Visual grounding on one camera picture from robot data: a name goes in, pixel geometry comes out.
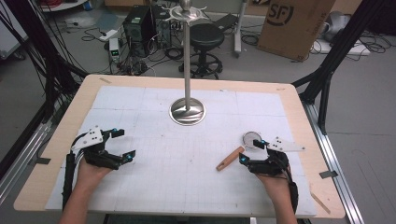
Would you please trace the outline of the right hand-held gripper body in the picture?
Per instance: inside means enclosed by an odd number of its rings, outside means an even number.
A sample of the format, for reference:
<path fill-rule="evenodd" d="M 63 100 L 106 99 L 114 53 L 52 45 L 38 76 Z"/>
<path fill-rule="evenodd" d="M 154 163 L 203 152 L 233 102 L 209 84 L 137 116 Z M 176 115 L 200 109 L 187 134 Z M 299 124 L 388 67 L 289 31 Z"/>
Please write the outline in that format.
<path fill-rule="evenodd" d="M 284 174 L 287 179 L 291 179 L 287 152 L 304 151 L 305 147 L 278 136 L 267 143 L 268 146 L 265 149 L 268 155 L 267 159 L 264 161 L 250 160 L 247 166 L 248 170 L 253 174 L 269 176 Z"/>

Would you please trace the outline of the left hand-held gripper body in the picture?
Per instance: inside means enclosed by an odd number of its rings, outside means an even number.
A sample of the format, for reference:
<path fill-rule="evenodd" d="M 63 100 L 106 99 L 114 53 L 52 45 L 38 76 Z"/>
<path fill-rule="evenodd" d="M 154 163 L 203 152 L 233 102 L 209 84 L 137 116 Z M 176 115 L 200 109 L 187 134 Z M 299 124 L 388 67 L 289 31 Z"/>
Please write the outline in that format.
<path fill-rule="evenodd" d="M 75 138 L 71 152 L 78 151 L 88 164 L 118 170 L 122 165 L 121 156 L 112 155 L 106 151 L 108 139 L 104 138 L 104 131 L 96 126 Z"/>

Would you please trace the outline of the mesh strainer with wooden handle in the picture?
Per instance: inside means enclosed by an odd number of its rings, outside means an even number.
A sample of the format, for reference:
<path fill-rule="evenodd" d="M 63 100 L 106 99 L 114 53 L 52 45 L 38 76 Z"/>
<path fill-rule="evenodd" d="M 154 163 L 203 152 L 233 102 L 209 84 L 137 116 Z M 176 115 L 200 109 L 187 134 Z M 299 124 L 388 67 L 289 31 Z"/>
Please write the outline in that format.
<path fill-rule="evenodd" d="M 242 145 L 231 152 L 225 159 L 223 159 L 217 166 L 216 170 L 218 172 L 225 169 L 228 165 L 230 165 L 233 161 L 235 161 L 240 153 L 243 153 L 247 148 L 254 148 L 253 141 L 259 140 L 261 141 L 261 136 L 256 132 L 247 132 L 243 134 L 242 137 Z"/>

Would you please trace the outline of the steel utensil stand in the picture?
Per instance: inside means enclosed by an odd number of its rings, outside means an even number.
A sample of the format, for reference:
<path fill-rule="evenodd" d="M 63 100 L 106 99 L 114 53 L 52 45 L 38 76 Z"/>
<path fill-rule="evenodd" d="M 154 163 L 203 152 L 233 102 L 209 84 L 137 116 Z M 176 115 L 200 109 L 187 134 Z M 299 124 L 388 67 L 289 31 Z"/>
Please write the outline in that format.
<path fill-rule="evenodd" d="M 169 116 L 176 124 L 192 126 L 205 118 L 204 104 L 191 97 L 191 22 L 203 19 L 201 8 L 192 5 L 192 0 L 178 0 L 179 5 L 168 8 L 170 20 L 183 22 L 183 74 L 184 97 L 175 100 L 169 108 Z"/>

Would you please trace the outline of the person's right hand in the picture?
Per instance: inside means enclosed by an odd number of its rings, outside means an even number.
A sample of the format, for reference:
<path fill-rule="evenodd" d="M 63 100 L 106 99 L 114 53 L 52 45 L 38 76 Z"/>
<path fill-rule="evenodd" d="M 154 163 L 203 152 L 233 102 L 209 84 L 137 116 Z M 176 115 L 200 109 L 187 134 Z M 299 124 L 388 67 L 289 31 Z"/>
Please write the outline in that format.
<path fill-rule="evenodd" d="M 269 176 L 258 174 L 257 177 L 263 183 L 268 196 L 273 202 L 280 203 L 290 200 L 289 182 L 284 175 Z"/>

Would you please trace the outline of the person's left hand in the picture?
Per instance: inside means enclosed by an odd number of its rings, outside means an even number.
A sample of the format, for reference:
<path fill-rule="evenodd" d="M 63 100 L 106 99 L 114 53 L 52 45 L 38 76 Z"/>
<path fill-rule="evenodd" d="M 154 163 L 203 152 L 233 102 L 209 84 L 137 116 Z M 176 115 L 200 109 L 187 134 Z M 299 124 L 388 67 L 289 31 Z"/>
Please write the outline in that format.
<path fill-rule="evenodd" d="M 110 172 L 111 169 L 109 168 L 91 165 L 85 159 L 82 159 L 78 165 L 78 179 L 75 189 L 92 192 Z"/>

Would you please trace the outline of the white grid mat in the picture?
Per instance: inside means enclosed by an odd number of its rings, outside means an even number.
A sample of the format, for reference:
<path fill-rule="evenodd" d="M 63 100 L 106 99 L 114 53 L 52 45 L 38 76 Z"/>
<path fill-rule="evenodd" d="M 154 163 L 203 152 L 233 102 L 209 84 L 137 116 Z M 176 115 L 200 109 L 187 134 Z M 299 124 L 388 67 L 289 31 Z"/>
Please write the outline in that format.
<path fill-rule="evenodd" d="M 242 146 L 243 135 L 291 140 L 279 95 L 230 90 L 193 91 L 205 105 L 205 118 L 182 126 L 171 120 L 169 107 L 183 92 L 177 89 L 104 86 L 80 126 L 123 129 L 106 142 L 134 160 L 108 174 L 91 197 L 93 212 L 118 214 L 270 217 L 274 213 L 260 180 L 233 161 L 217 165 Z"/>

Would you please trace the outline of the white device with green display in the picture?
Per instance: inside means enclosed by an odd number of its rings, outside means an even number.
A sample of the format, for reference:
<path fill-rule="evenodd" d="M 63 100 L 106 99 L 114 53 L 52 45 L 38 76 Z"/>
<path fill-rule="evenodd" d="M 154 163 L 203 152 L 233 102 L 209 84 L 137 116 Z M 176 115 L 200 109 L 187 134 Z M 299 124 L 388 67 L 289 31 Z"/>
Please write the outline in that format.
<path fill-rule="evenodd" d="M 110 38 L 108 41 L 108 52 L 112 62 L 120 61 L 120 42 L 117 38 Z"/>

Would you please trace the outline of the white power strip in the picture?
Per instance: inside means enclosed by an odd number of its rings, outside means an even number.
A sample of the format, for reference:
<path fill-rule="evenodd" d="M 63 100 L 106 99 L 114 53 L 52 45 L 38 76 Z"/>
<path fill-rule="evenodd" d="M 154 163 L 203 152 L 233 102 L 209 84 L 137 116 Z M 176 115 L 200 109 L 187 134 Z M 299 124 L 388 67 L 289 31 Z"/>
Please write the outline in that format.
<path fill-rule="evenodd" d="M 101 41 L 107 41 L 109 38 L 112 38 L 114 35 L 116 35 L 118 33 L 117 30 L 110 30 L 108 32 L 106 32 L 104 35 L 101 35 L 99 37 L 99 39 Z"/>

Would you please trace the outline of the black computer tower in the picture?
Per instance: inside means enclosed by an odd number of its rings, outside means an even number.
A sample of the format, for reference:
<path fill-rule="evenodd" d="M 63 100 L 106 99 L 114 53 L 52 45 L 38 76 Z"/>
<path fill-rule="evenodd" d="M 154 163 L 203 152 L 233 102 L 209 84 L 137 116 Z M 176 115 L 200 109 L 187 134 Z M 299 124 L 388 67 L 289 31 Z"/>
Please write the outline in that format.
<path fill-rule="evenodd" d="M 149 41 L 155 36 L 150 6 L 134 5 L 122 25 L 134 55 L 147 57 Z"/>
<path fill-rule="evenodd" d="M 169 11 L 164 9 L 163 4 L 152 6 L 151 10 L 154 19 L 158 47 L 160 49 L 170 48 L 172 46 L 172 36 Z"/>

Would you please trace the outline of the black round stool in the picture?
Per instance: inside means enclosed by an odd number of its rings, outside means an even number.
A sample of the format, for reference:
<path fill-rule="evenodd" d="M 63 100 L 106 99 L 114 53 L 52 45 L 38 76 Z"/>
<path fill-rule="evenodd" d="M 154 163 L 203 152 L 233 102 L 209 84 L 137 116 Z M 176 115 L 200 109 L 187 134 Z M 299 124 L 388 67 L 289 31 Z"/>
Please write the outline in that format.
<path fill-rule="evenodd" d="M 219 27 L 211 23 L 195 24 L 190 28 L 190 44 L 194 53 L 189 53 L 191 58 L 191 76 L 205 77 L 213 75 L 219 78 L 223 70 L 222 61 L 210 50 L 219 47 L 225 39 Z"/>

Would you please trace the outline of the brown cardboard box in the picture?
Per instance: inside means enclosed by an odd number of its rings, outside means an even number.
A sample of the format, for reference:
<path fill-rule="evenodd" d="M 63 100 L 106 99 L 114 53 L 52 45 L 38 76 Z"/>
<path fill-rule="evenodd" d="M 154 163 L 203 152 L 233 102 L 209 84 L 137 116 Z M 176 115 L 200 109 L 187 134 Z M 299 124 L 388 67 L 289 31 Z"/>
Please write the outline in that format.
<path fill-rule="evenodd" d="M 257 49 L 306 59 L 335 0 L 270 0 Z"/>

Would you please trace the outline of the aluminium rail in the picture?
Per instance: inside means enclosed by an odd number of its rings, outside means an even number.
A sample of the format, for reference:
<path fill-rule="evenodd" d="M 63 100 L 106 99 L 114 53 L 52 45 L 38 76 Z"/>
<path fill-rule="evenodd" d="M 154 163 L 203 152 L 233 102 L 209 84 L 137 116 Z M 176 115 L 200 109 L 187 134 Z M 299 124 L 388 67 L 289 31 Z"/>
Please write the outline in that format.
<path fill-rule="evenodd" d="M 53 113 L 46 117 L 44 106 L 41 106 L 10 151 L 0 161 L 0 206 L 14 189 L 25 169 L 30 164 L 35 165 L 35 160 L 41 158 L 39 151 L 50 140 L 63 113 L 64 104 L 56 104 Z"/>
<path fill-rule="evenodd" d="M 327 134 L 318 126 L 318 111 L 314 105 L 303 104 L 307 118 L 317 139 L 319 149 L 327 165 L 328 171 L 336 171 L 337 177 L 329 177 L 337 190 L 338 196 L 346 212 L 348 224 L 365 224 L 361 211 L 353 197 L 342 167 L 335 155 L 332 143 Z"/>

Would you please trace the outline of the black metal frame stand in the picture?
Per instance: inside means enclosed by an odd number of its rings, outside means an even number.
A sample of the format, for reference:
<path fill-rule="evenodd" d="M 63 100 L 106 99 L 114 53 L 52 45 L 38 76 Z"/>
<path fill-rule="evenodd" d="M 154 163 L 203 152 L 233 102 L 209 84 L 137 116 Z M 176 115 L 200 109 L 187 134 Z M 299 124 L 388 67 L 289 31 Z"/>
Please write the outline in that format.
<path fill-rule="evenodd" d="M 0 8 L 2 6 L 9 8 L 27 35 L 24 39 L 7 13 L 0 12 L 0 21 L 25 49 L 39 77 L 45 79 L 43 112 L 44 119 L 49 119 L 55 113 L 58 99 L 71 100 L 76 94 L 79 84 L 75 76 L 85 78 L 88 73 L 66 60 L 57 50 L 46 30 L 50 25 L 35 0 L 0 0 Z"/>
<path fill-rule="evenodd" d="M 349 51 L 354 47 L 365 28 L 372 22 L 381 9 L 391 0 L 362 0 L 355 13 L 351 16 L 346 28 L 321 65 L 311 74 L 302 77 L 292 85 L 297 88 L 307 84 L 305 90 L 299 94 L 300 99 L 312 105 L 320 95 L 317 124 L 323 134 L 326 131 L 326 117 L 332 76 Z"/>

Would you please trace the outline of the white stand post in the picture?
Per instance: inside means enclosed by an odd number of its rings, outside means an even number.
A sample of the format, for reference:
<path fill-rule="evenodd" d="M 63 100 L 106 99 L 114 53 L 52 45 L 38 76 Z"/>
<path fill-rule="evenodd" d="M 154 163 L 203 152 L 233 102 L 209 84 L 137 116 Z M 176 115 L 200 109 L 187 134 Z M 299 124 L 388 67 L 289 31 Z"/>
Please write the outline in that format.
<path fill-rule="evenodd" d="M 237 15 L 237 24 L 233 30 L 233 55 L 238 58 L 242 52 L 241 29 L 242 22 L 245 16 L 245 11 L 248 5 L 248 0 L 242 0 L 239 13 Z"/>

